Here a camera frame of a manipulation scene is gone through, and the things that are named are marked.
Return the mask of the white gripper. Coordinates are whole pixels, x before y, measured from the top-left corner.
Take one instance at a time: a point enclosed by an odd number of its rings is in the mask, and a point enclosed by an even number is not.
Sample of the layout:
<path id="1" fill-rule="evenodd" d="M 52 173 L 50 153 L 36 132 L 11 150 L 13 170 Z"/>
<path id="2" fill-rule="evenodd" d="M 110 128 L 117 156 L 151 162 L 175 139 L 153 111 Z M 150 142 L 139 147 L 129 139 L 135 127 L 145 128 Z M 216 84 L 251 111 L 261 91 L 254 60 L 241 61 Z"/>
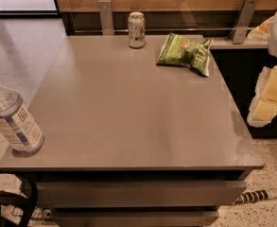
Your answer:
<path id="1" fill-rule="evenodd" d="M 268 40 L 268 52 L 277 58 L 277 11 L 247 36 L 250 40 Z M 255 96 L 251 100 L 247 122 L 250 126 L 261 128 L 269 124 L 277 115 L 277 65 L 263 67 L 259 74 Z"/>

